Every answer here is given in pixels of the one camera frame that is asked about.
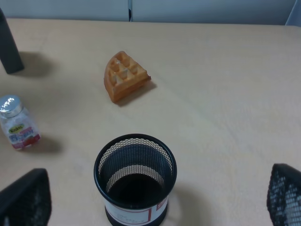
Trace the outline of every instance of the bottle cap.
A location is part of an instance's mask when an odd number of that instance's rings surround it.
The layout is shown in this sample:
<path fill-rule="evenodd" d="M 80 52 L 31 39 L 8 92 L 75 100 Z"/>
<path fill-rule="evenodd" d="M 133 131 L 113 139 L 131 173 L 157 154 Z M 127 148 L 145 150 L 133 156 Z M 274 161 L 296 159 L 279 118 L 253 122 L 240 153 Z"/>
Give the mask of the bottle cap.
<path fill-rule="evenodd" d="M 23 110 L 23 105 L 19 97 L 15 95 L 6 95 L 0 98 L 0 117 L 12 118 Z"/>

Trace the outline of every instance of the wall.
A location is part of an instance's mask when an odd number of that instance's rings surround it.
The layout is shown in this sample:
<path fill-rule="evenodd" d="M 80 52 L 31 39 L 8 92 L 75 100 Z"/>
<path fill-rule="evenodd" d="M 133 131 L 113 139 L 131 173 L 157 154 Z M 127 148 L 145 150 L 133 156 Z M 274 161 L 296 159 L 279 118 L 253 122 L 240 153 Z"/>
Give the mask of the wall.
<path fill-rule="evenodd" d="M 132 0 L 132 20 L 219 24 L 282 24 L 295 0 Z"/>
<path fill-rule="evenodd" d="M 0 0 L 7 17 L 128 21 L 128 0 Z"/>

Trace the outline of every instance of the mesh pen holder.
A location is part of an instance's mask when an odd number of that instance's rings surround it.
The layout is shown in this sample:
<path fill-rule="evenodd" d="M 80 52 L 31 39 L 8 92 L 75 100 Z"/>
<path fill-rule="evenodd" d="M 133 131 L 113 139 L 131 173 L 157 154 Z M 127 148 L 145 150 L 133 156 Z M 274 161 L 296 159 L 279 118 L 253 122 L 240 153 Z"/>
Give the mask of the mesh pen holder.
<path fill-rule="evenodd" d="M 158 226 L 166 215 L 176 176 L 169 148 L 143 134 L 112 140 L 94 165 L 95 183 L 113 226 Z"/>

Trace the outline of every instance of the waffle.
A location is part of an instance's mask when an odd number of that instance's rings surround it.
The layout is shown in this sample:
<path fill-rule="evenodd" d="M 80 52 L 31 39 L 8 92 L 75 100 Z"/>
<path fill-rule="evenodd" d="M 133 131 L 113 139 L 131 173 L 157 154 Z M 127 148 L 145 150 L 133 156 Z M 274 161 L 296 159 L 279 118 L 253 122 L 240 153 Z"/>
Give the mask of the waffle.
<path fill-rule="evenodd" d="M 151 77 L 124 51 L 108 62 L 104 73 L 104 86 L 112 102 L 117 102 L 143 86 Z"/>

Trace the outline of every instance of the small bottle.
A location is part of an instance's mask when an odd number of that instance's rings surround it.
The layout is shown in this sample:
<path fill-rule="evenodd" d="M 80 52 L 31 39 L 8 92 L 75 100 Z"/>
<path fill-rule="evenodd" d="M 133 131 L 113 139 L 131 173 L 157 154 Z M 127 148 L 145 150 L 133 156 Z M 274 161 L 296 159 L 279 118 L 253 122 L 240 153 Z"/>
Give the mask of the small bottle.
<path fill-rule="evenodd" d="M 0 123 L 15 149 L 31 146 L 41 138 L 27 109 L 17 96 L 7 95 L 0 98 Z"/>

